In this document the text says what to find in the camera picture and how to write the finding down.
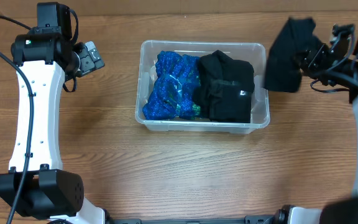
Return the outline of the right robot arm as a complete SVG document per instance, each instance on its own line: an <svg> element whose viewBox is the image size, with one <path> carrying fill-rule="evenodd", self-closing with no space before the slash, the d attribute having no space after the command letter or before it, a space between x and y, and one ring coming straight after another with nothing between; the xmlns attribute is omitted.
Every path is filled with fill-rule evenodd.
<svg viewBox="0 0 358 224"><path fill-rule="evenodd" d="M269 223L358 223L358 36L354 24L334 25L329 44L314 34L312 19L289 19L268 54L264 87L294 93L303 75L327 87L326 93L346 91L357 126L356 179L350 198L323 209L286 205Z"/></svg>

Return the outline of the black garment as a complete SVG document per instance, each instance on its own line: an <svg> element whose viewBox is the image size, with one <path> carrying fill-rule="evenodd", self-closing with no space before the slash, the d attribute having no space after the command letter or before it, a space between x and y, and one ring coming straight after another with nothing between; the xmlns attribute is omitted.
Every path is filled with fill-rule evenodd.
<svg viewBox="0 0 358 224"><path fill-rule="evenodd" d="M198 60L200 86L193 101L201 117L211 121L250 123L254 68L248 61L236 60L220 50Z"/></svg>
<svg viewBox="0 0 358 224"><path fill-rule="evenodd" d="M315 21L310 17L288 18L268 53L264 78L266 90L288 93L299 90L302 74L294 56L314 41L315 27Z"/></svg>

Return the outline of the sparkly blue knit garment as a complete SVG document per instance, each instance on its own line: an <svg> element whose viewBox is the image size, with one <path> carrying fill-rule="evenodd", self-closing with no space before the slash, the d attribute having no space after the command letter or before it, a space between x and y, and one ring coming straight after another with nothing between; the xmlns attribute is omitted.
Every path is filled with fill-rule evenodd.
<svg viewBox="0 0 358 224"><path fill-rule="evenodd" d="M161 51L157 55L157 79L142 108L147 120L194 120L201 116L201 107L193 102L194 91L201 86L199 60L197 56L173 51Z"/></svg>

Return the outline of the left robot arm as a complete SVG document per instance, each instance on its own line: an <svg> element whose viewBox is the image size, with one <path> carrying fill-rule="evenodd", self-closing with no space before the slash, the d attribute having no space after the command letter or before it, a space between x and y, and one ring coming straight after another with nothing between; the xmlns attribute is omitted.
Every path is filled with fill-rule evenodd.
<svg viewBox="0 0 358 224"><path fill-rule="evenodd" d="M12 214L50 223L109 223L103 208L85 197L78 174L63 169L58 143L60 98L104 62L94 43L78 38L74 10L57 2L37 5L37 25L18 35L12 58L19 84L16 143L8 172L0 174L0 197Z"/></svg>

